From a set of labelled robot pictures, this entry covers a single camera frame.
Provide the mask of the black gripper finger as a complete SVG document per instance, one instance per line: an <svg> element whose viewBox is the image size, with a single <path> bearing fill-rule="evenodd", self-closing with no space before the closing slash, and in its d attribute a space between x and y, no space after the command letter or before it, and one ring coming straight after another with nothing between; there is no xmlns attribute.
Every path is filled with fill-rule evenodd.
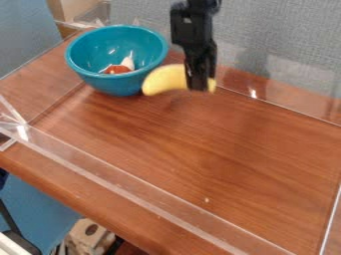
<svg viewBox="0 0 341 255"><path fill-rule="evenodd" d="M215 79L215 67L217 67L217 44L214 41L209 42L207 47L209 58L209 77Z"/></svg>
<svg viewBox="0 0 341 255"><path fill-rule="evenodd" d="M192 91L207 91L209 57L200 52L184 52L186 84Z"/></svg>

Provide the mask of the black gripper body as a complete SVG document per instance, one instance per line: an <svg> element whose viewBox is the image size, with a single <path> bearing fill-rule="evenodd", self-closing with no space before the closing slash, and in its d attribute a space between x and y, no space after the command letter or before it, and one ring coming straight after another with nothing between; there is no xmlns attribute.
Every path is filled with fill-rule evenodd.
<svg viewBox="0 0 341 255"><path fill-rule="evenodd" d="M186 52L199 54L213 41L213 16L221 0L180 0L170 6L170 39Z"/></svg>

